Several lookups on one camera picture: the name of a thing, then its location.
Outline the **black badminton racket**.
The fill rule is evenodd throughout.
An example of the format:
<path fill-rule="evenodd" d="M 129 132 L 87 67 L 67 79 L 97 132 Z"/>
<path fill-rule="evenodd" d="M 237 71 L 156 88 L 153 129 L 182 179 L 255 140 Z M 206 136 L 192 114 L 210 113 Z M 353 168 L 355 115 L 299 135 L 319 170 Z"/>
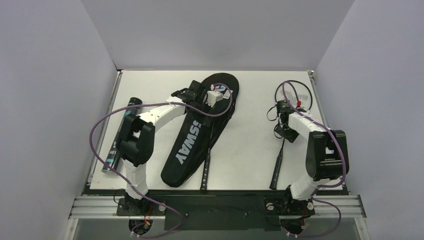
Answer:
<path fill-rule="evenodd" d="M 293 110 L 289 107 L 288 103 L 293 104 L 298 110 L 304 113 L 309 113 L 314 103 L 312 92 L 306 84 L 298 80 L 292 80 L 292 79 L 290 79 L 289 82 L 293 86 L 294 85 L 303 86 L 306 89 L 308 94 L 307 95 L 299 94 L 295 87 L 293 87 L 292 91 L 285 90 L 283 88 L 283 85 L 280 84 L 276 88 L 274 93 L 275 105 L 269 109 L 269 112 L 271 112 L 272 110 L 275 110 L 275 118 L 268 119 L 270 122 L 276 121 L 277 122 L 276 125 L 277 124 L 285 125 L 283 123 L 283 118 L 287 117 L 289 113 L 293 112 Z M 276 157 L 271 182 L 269 185 L 269 188 L 274 191 L 277 189 L 277 185 L 278 185 L 279 174 L 281 172 L 281 167 L 283 162 L 284 145 L 286 141 L 287 140 L 282 138 L 281 147 Z"/>
<path fill-rule="evenodd" d="M 221 135 L 227 123 L 228 123 L 228 120 L 226 117 L 219 117 L 218 120 L 214 118 L 211 121 L 210 133 L 208 135 L 208 142 L 207 142 L 208 145 L 206 148 L 202 179 L 200 184 L 200 190 L 202 192 L 206 192 L 208 189 L 208 176 L 209 176 L 210 165 L 211 165 L 211 150 L 213 146 L 215 145 L 215 143 L 217 142 L 219 136 Z"/>

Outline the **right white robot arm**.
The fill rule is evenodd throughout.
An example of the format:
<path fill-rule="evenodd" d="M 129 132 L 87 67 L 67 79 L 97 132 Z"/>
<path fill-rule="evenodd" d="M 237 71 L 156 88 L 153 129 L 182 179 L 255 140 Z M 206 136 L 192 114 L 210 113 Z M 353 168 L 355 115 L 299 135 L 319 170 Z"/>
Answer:
<path fill-rule="evenodd" d="M 342 185 L 350 170 L 346 133 L 316 122 L 306 110 L 293 108 L 287 100 L 276 103 L 276 112 L 278 136 L 290 143 L 298 137 L 307 142 L 306 172 L 286 188 L 283 209 L 288 215 L 312 212 L 312 195 L 319 188 L 331 188 L 330 181 L 340 180 L 333 187 Z"/>

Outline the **black Crossway racket bag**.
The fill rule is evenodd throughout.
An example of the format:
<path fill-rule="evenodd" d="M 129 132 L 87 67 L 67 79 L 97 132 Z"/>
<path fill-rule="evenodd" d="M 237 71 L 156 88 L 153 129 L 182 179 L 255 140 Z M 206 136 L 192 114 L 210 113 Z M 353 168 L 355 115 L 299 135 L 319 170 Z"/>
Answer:
<path fill-rule="evenodd" d="M 177 188 L 187 181 L 207 159 L 210 150 L 218 141 L 236 109 L 236 100 L 240 90 L 238 79 L 230 73 L 214 73 L 205 78 L 201 84 L 224 95 L 213 109 L 206 110 L 210 114 L 223 115 L 210 118 L 210 124 L 199 122 L 204 115 L 189 111 L 184 118 L 174 145 L 163 166 L 160 177 L 169 187 Z"/>

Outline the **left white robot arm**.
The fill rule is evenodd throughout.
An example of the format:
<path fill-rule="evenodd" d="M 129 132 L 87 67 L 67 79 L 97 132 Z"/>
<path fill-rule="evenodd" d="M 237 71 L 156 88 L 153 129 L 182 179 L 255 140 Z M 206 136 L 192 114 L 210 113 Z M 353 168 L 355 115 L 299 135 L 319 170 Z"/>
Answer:
<path fill-rule="evenodd" d="M 149 191 L 146 168 L 154 152 L 156 132 L 190 110 L 200 114 L 202 124 L 209 123 L 211 110 L 222 99 L 223 95 L 214 88 L 194 80 L 188 88 L 173 92 L 165 102 L 150 104 L 151 110 L 124 118 L 116 147 L 124 163 L 129 208 L 136 215 L 149 210 L 145 198 Z"/>

